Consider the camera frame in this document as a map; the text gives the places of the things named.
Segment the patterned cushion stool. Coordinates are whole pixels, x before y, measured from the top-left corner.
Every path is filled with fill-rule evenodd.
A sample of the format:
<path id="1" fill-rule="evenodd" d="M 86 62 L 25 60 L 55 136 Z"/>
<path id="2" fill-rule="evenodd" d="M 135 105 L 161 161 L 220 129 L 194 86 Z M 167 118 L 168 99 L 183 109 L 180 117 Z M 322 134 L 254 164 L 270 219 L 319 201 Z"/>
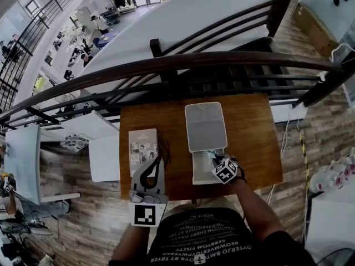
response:
<path id="1" fill-rule="evenodd" d="M 73 134 L 67 136 L 60 142 L 60 146 L 72 152 L 79 152 L 88 146 L 88 140 L 79 135 Z"/>

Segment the dark stair railing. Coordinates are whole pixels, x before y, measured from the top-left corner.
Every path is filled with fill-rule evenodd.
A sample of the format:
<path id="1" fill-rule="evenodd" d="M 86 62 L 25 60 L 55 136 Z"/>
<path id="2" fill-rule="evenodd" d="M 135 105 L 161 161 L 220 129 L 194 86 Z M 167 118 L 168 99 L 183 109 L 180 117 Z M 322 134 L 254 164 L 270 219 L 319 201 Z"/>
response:
<path id="1" fill-rule="evenodd" d="M 151 39 L 151 53 L 154 58 L 169 54 L 201 53 L 259 27 L 266 28 L 268 37 L 274 37 L 289 3 L 290 0 L 269 0 L 259 3 L 213 22 L 166 49 L 161 48 L 158 39 Z"/>

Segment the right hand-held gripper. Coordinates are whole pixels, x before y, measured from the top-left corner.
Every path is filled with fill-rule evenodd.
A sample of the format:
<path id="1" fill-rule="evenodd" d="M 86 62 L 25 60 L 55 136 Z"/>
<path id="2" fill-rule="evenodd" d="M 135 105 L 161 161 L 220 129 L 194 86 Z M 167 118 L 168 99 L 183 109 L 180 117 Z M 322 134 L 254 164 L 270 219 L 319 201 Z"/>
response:
<path id="1" fill-rule="evenodd" d="M 222 183 L 233 183 L 236 180 L 246 181 L 245 173 L 236 158 L 227 155 L 215 155 L 212 159 L 212 174 Z"/>

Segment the white plastic drawer box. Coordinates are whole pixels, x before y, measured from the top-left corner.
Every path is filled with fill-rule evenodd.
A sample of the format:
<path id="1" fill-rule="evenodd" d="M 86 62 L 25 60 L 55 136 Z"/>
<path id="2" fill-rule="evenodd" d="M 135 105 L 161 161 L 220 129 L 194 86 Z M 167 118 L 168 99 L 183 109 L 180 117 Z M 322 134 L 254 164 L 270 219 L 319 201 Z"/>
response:
<path id="1" fill-rule="evenodd" d="M 192 154 L 192 184 L 211 185 L 220 181 L 207 166 L 206 151 L 219 155 L 227 147 L 227 135 L 219 102 L 196 103 L 185 106 L 188 148 Z"/>

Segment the white counter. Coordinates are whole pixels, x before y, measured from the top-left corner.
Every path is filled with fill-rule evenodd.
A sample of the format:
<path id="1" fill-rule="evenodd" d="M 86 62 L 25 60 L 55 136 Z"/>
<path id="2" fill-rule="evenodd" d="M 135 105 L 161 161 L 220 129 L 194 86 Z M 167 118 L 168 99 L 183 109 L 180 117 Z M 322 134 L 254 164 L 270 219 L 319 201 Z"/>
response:
<path id="1" fill-rule="evenodd" d="M 305 248 L 314 261 L 337 250 L 355 250 L 355 188 L 313 195 L 309 203 Z"/>

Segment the yellow black floor strip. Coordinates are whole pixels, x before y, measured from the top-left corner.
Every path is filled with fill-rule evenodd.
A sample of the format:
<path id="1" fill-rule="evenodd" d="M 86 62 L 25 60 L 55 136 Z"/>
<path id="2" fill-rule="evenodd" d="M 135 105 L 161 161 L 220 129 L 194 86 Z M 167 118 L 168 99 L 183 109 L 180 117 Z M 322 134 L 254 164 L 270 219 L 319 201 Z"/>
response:
<path id="1" fill-rule="evenodd" d="M 302 156 L 303 156 L 303 162 L 304 162 L 304 166 L 305 166 L 305 173 L 306 173 L 306 192 L 308 193 L 310 190 L 310 172 L 309 172 L 309 168 L 308 168 L 308 159 L 307 159 L 307 155 L 306 155 L 306 147 L 305 147 L 305 143 L 303 141 L 302 138 L 302 133 L 301 130 L 299 128 L 297 128 L 298 130 L 298 134 L 299 134 L 299 138 L 300 138 L 300 144 L 301 144 L 301 149 L 302 149 Z"/>

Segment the brown wooden table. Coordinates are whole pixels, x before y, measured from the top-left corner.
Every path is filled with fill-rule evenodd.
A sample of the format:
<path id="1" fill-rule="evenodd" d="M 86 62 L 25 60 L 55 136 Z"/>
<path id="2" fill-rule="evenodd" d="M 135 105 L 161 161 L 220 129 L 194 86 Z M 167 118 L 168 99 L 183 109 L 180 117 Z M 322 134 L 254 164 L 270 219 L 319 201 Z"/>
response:
<path id="1" fill-rule="evenodd" d="M 188 149 L 185 106 L 219 102 L 225 120 L 226 153 L 243 168 L 248 185 L 257 190 L 282 182 L 282 165 L 275 122 L 265 94 L 246 94 L 163 101 L 127 106 L 120 112 L 119 162 L 121 198 L 129 198 L 129 139 L 131 130 L 156 128 L 159 140 L 170 146 L 165 169 L 165 193 L 171 201 L 230 195 L 223 184 L 193 185 L 192 155 Z"/>

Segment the dark curved handrail railing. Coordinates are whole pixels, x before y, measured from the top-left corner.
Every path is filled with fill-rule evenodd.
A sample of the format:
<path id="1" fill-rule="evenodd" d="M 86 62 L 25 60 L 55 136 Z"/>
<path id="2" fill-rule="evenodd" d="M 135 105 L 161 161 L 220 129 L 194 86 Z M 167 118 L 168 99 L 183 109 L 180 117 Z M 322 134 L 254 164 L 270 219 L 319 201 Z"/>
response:
<path id="1" fill-rule="evenodd" d="M 173 55 L 117 65 L 56 85 L 0 114 L 0 133 L 29 124 L 51 126 L 96 101 L 118 115 L 124 106 L 163 100 L 265 94 L 311 106 L 355 74 L 355 58 L 340 64 L 291 54 L 233 51 Z"/>

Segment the black balcony railing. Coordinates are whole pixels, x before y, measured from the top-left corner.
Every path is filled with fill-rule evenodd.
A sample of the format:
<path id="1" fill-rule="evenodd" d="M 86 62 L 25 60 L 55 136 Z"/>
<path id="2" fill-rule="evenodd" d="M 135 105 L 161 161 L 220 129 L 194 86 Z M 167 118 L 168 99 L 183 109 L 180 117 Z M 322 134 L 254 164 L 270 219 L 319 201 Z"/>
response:
<path id="1" fill-rule="evenodd" d="M 0 41 L 0 111 L 9 109 L 34 51 L 54 20 L 72 0 L 50 0 L 10 45 Z"/>

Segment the clear plastic bag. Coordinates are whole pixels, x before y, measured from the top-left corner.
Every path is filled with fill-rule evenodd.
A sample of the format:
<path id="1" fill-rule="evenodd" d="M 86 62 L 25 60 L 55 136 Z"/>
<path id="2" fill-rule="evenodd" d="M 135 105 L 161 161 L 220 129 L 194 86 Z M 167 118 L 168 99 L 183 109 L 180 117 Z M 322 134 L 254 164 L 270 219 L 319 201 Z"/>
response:
<path id="1" fill-rule="evenodd" d="M 218 155 L 215 150 L 206 151 L 207 166 L 210 171 L 214 170 L 220 164 L 220 160 L 217 158 Z"/>

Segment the grey book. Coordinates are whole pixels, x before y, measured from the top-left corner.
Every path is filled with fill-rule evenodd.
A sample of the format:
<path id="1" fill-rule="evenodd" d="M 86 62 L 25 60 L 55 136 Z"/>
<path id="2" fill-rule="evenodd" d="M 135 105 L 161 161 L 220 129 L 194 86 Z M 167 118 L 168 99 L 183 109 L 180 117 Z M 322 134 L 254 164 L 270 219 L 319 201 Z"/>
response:
<path id="1" fill-rule="evenodd" d="M 134 130 L 128 133 L 130 176 L 149 160 L 158 156 L 157 129 Z"/>

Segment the person's left forearm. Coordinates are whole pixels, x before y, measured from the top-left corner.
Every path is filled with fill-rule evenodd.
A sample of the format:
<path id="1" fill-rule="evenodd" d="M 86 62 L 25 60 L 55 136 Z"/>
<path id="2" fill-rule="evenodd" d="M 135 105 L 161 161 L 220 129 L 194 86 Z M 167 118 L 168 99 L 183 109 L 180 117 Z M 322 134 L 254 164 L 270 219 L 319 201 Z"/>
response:
<path id="1" fill-rule="evenodd" d="M 128 225 L 121 241 L 113 251 L 111 260 L 136 261 L 144 258 L 148 251 L 150 228 Z"/>

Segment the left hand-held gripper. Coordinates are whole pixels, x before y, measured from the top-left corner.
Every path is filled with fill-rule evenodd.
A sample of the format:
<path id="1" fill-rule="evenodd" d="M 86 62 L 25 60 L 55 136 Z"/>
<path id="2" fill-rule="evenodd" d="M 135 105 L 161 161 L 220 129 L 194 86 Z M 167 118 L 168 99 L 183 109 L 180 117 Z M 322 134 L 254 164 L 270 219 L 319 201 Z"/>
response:
<path id="1" fill-rule="evenodd" d="M 152 174 L 154 180 L 150 183 L 148 178 Z M 148 160 L 134 172 L 131 189 L 128 203 L 130 224 L 137 227 L 158 227 L 169 201 L 168 196 L 164 195 L 165 164 L 161 156 Z"/>

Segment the brown cardboard box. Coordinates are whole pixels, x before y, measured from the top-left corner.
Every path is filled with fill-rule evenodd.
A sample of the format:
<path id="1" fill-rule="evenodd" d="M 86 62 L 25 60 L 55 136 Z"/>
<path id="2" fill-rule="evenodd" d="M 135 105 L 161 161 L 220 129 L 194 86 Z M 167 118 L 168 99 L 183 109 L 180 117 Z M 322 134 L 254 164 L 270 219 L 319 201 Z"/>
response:
<path id="1" fill-rule="evenodd" d="M 292 19 L 296 27 L 308 36 L 310 43 L 323 57 L 330 57 L 332 50 L 338 47 L 334 35 L 310 7 L 297 3 Z"/>

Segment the black standing fan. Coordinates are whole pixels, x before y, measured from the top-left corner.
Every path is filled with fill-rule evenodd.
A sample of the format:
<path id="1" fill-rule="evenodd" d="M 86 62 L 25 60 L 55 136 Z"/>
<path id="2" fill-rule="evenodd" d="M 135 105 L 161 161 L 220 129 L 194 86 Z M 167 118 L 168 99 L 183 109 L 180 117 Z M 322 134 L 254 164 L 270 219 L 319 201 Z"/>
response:
<path id="1" fill-rule="evenodd" d="M 322 258 L 317 266 L 355 266 L 355 250 L 343 248 Z"/>

